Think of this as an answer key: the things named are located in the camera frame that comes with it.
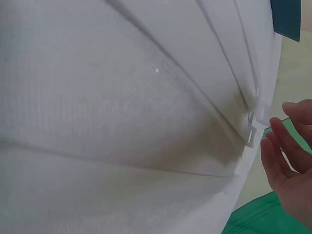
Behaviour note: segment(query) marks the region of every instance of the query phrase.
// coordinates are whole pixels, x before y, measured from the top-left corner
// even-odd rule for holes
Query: hand
[[[286,102],[283,110],[298,133],[312,147],[312,100]],[[283,209],[312,231],[312,156],[304,151],[278,118],[270,120],[272,132],[261,141],[261,159],[271,188]],[[284,151],[290,169],[281,153]]]

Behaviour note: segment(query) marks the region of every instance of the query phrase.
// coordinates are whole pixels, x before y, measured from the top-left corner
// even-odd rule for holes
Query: green surface
[[[222,234],[311,234],[283,211],[272,192],[234,211]]]
[[[310,149],[306,141],[301,137],[301,135],[299,135],[299,133],[296,131],[291,120],[287,118],[283,120],[283,124],[285,125],[289,133],[292,135],[292,137],[301,145],[302,149],[307,151],[309,154],[312,154],[312,150]],[[264,131],[263,137],[265,136],[267,132],[270,132],[270,131],[271,131],[271,128],[267,128]]]

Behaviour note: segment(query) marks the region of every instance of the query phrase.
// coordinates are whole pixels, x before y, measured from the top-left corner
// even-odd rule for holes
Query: floor
[[[303,10],[302,29],[308,29],[312,32],[312,28],[304,24],[304,22],[311,21],[305,21],[304,14]],[[284,101],[299,102],[312,98],[312,33],[310,32],[301,32],[300,43],[290,39],[283,40],[280,67],[272,103],[272,117],[286,118],[281,108]],[[261,164],[260,151],[258,150],[235,209],[271,191]]]

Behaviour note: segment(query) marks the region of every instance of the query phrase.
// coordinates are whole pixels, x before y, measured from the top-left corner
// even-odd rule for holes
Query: blue object
[[[274,31],[300,41],[301,0],[271,0]]]

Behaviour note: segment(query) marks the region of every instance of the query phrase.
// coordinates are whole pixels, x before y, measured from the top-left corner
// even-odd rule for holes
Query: beige wall
[[[303,31],[312,32],[312,0],[302,0],[302,25]]]

